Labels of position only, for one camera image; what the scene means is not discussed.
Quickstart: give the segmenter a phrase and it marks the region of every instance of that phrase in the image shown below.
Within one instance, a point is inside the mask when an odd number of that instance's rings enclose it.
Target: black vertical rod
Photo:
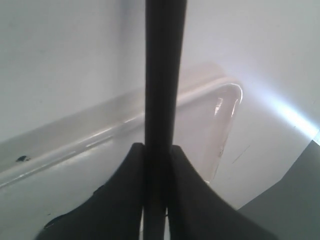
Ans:
[[[144,240],[163,240],[166,167],[173,143],[187,0],[145,0]]]

